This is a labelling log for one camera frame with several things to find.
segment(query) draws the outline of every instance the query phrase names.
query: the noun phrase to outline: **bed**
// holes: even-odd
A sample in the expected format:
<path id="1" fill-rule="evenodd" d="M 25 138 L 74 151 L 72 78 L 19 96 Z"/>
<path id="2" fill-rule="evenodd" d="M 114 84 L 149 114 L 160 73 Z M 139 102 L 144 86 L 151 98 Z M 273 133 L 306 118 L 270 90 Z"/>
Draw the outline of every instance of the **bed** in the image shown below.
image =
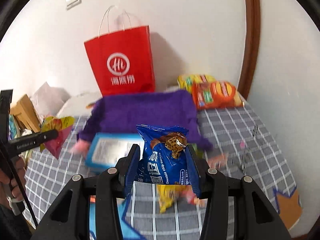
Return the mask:
<path id="1" fill-rule="evenodd" d="M 33 150 L 29 160 L 26 192 L 38 221 L 72 175 L 93 175 L 80 155 L 68 153 L 88 115 L 75 118 L 76 124 L 64 143 L 59 160 L 46 150 L 40 153 L 39 149 Z M 228 153 L 228 161 L 220 171 L 238 179 L 244 175 L 253 177 L 287 228 L 294 226 L 301 215 L 294 177 L 273 137 L 251 107 L 246 104 L 240 108 L 203 110 L 198 112 L 197 118 L 200 133 L 214 145 L 212 151 L 205 152 L 205 158 Z M 246 142 L 246 148 L 240 146 L 242 141 Z M 127 229 L 124 239 L 198 239 L 204 214 L 205 207 L 190 205 L 184 199 L 160 214 L 155 185 L 140 182 L 134 183 L 131 195 L 119 209 L 119 217 Z M 24 215 L 33 223 L 28 210 Z M 233 229 L 233 198 L 230 197 L 227 239 L 233 239 Z"/>

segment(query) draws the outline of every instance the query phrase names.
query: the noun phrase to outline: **white logo on bag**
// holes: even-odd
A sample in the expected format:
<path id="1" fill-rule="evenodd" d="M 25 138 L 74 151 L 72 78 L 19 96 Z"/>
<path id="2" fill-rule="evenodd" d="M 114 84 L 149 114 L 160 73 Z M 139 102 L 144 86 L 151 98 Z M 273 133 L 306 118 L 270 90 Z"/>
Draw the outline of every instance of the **white logo on bag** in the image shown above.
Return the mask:
<path id="1" fill-rule="evenodd" d="M 116 52 L 108 57 L 107 67 L 113 75 L 124 76 L 129 71 L 130 62 L 125 54 Z"/>

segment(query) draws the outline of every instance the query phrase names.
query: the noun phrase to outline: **purple plush cloth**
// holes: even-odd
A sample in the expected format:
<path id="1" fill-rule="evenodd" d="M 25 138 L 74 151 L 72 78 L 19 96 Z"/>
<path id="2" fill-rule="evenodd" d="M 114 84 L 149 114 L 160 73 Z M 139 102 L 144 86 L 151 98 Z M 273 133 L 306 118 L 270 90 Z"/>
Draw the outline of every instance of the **purple plush cloth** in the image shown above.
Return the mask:
<path id="1" fill-rule="evenodd" d="M 137 133 L 137 124 L 181 126 L 189 129 L 187 141 L 209 150 L 212 144 L 198 132 L 196 107 L 185 90 L 107 96 L 96 102 L 79 138 L 91 142 L 97 132 Z"/>

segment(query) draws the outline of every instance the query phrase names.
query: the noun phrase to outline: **colorful candy wrapper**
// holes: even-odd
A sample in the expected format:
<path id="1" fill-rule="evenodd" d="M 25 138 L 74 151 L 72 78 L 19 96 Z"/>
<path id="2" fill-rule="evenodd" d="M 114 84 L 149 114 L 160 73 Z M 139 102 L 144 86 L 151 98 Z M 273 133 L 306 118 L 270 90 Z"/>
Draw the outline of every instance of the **colorful candy wrapper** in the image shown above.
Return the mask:
<path id="1" fill-rule="evenodd" d="M 152 184 L 189 185 L 184 149 L 188 129 L 137 125 L 144 151 L 135 180 Z"/>
<path id="2" fill-rule="evenodd" d="M 180 75 L 178 76 L 178 84 L 181 89 L 187 90 L 189 93 L 192 91 L 192 84 L 215 82 L 215 78 L 211 75 Z"/>
<path id="3" fill-rule="evenodd" d="M 58 137 L 54 140 L 41 144 L 40 151 L 42 152 L 45 148 L 47 148 L 48 151 L 58 159 L 63 143 L 71 132 L 74 122 L 75 119 L 71 116 L 63 118 L 56 118 L 53 116 L 46 117 L 42 123 L 41 132 L 56 129 L 58 131 Z"/>

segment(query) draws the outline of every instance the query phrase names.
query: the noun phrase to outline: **gray plaid fabric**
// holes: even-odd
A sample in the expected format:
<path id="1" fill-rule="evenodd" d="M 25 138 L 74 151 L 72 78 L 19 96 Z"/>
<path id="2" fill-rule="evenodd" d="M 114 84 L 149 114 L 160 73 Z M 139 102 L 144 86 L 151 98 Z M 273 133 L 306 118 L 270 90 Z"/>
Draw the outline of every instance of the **gray plaid fabric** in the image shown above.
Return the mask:
<path id="1" fill-rule="evenodd" d="M 206 160 L 228 153 L 228 163 L 220 170 L 226 176 L 254 178 L 275 209 L 273 189 L 289 195 L 293 191 L 296 183 L 286 160 L 249 105 L 200 111 L 198 124 L 201 134 L 214 146 L 212 151 L 205 152 Z M 253 137 L 256 126 L 257 135 Z M 195 240 L 200 237 L 204 214 L 205 208 L 190 205 L 185 199 L 179 199 L 160 214 L 155 185 L 135 182 L 126 221 L 149 240 Z M 233 239 L 233 231 L 234 203 L 230 197 L 227 239 Z"/>
<path id="2" fill-rule="evenodd" d="M 75 134 L 83 129 L 85 120 L 86 117 L 77 119 L 59 160 L 46 151 L 41 154 L 35 150 L 29 161 L 26 191 L 38 220 L 72 175 L 90 175 L 84 160 L 67 152 L 76 142 Z M 201 134 L 214 146 L 212 151 L 205 152 L 206 160 L 220 153 L 228 153 L 228 163 L 220 170 L 226 176 L 238 179 L 244 175 L 251 176 L 275 209 L 273 189 L 289 195 L 293 191 L 296 183 L 286 160 L 249 105 L 200 111 L 198 124 Z M 253 137 L 256 126 L 257 134 Z M 245 149 L 240 147 L 242 141 L 245 142 Z M 135 182 L 125 218 L 146 239 L 194 240 L 200 236 L 204 214 L 205 208 L 190 205 L 185 199 L 179 199 L 164 214 L 160 214 L 155 185 Z M 28 211 L 25 211 L 25 217 L 31 221 Z M 234 204 L 230 197 L 227 239 L 233 239 L 233 230 Z"/>
<path id="3" fill-rule="evenodd" d="M 63 144 L 58 160 L 47 149 L 42 153 L 39 148 L 33 150 L 26 171 L 26 193 L 38 222 L 74 174 L 91 175 L 83 157 L 68 152 L 76 143 L 76 134 L 83 130 L 87 119 L 87 116 L 75 117 L 75 125 Z M 27 208 L 24 216 L 34 226 Z"/>

